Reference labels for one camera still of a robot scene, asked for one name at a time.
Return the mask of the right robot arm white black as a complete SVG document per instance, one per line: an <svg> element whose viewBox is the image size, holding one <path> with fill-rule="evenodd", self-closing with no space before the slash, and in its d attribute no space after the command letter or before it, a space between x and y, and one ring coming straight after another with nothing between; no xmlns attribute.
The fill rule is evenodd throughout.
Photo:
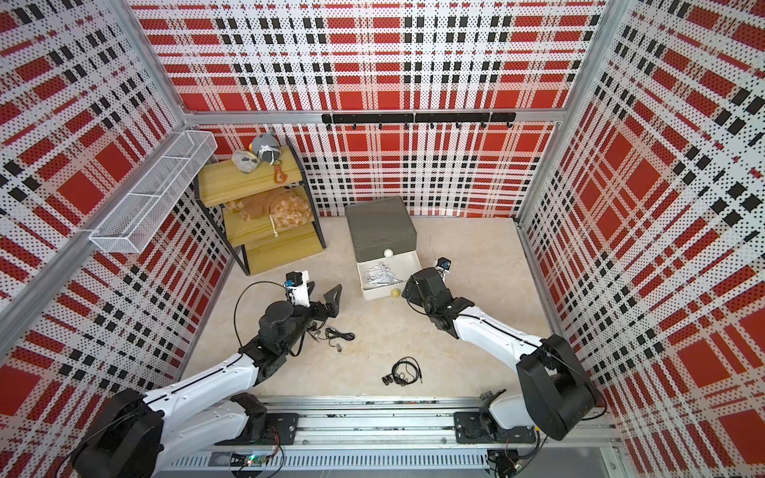
<svg viewBox="0 0 765 478"><path fill-rule="evenodd" d="M504 440L521 428L536 427L562 440L592 409L606 405L567 340L529 335L490 317L474 302L452 296L445 274L440 267L414 273L402 296L438 330L514 370L521 394L498 392L480 408L479 426L490 438Z"/></svg>

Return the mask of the black earphones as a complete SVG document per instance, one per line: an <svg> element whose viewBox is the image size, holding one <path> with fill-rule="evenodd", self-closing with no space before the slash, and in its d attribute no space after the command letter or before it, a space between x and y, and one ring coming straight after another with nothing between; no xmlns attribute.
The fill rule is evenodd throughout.
<svg viewBox="0 0 765 478"><path fill-rule="evenodd" d="M342 342L352 342L356 340L356 335L354 333L340 332L335 328L328 327L325 330L325 339L331 348L341 353L343 351Z"/></svg>
<svg viewBox="0 0 765 478"><path fill-rule="evenodd" d="M410 386L416 382L422 382L422 368L414 357L403 357L397 360L390 372L382 377L385 386L396 384L397 386Z"/></svg>
<svg viewBox="0 0 765 478"><path fill-rule="evenodd" d="M311 324L311 326L308 328L307 333L313 338L316 342L322 342L326 341L327 338L325 337L325 334L323 332L325 323L324 322L314 322Z"/></svg>

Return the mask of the white earphones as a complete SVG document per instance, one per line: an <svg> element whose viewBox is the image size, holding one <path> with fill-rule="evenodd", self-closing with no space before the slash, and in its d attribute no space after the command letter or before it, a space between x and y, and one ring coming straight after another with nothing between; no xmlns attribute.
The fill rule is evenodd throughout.
<svg viewBox="0 0 765 478"><path fill-rule="evenodd" d="M364 272L365 281L374 287L388 287L402 283L394 271L384 263L378 263Z"/></svg>

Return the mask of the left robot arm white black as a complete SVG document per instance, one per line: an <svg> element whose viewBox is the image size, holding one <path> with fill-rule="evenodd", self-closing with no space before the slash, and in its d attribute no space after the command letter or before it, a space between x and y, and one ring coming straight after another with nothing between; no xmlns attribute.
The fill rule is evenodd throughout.
<svg viewBox="0 0 765 478"><path fill-rule="evenodd" d="M261 437L267 409L251 388L298 357L306 336L340 313L343 287L317 302L314 286L307 273L289 273L280 286L284 299L266 308L255 337L220 364L150 392L118 392L66 464L81 477L153 477L218 442Z"/></svg>

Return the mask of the white drawer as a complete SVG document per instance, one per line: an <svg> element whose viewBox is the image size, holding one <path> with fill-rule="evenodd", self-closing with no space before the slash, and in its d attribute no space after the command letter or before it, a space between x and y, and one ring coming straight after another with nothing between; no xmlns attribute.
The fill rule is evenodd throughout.
<svg viewBox="0 0 765 478"><path fill-rule="evenodd" d="M416 251L386 252L382 258L357 264L362 295L367 301L402 296L410 276L422 270Z"/></svg>

